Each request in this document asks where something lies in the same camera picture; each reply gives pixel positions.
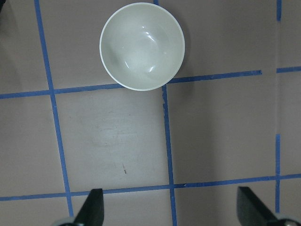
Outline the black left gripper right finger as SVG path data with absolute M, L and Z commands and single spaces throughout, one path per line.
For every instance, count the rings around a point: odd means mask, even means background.
M 247 186 L 237 189 L 237 218 L 242 226 L 282 225 L 282 221 Z

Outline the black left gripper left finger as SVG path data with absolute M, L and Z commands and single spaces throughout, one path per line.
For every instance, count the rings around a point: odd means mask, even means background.
M 75 217 L 75 226 L 102 226 L 104 222 L 103 190 L 92 189 Z

